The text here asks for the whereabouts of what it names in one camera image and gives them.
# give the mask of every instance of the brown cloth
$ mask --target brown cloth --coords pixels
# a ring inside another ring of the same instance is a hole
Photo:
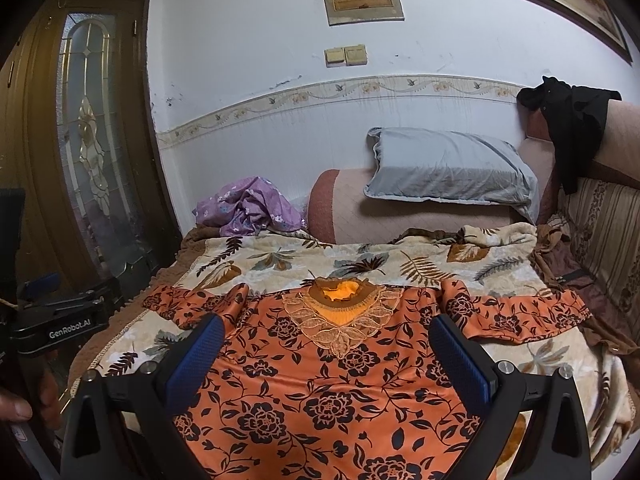
[[[538,226],[538,243],[530,260],[540,277],[552,290],[575,291],[593,314],[578,326],[590,347],[604,345],[620,357],[629,394],[640,412],[640,347],[633,341],[625,316],[607,298],[593,276],[584,270],[571,253],[571,243],[560,229]],[[640,429],[640,413],[633,430]]]

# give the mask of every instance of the switch panel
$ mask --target switch panel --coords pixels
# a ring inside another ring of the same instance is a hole
[[[367,64],[367,51],[364,45],[346,46],[344,48],[344,57],[349,66]]]
[[[343,47],[328,48],[324,51],[324,58],[326,59],[327,66],[335,66],[337,64],[344,63]]]

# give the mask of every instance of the decorative wall tile border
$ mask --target decorative wall tile border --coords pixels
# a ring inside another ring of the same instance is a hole
[[[327,102],[419,96],[515,103],[521,88],[512,83],[489,79],[440,75],[370,76],[315,83],[250,99],[202,116],[171,131],[161,132],[157,134],[158,147],[161,150],[167,149],[233,124]]]

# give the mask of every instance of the black jacket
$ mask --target black jacket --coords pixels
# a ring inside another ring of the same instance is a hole
[[[523,88],[517,100],[532,112],[542,109],[549,137],[556,149],[556,170],[566,194],[578,190],[600,148],[607,124],[609,100],[622,101],[619,92],[569,86],[555,77],[543,77],[537,88]]]

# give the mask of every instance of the striped sofa fabric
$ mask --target striped sofa fabric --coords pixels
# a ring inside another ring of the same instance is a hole
[[[572,227],[572,252],[628,319],[640,343],[640,190],[582,178],[578,192],[560,192]]]

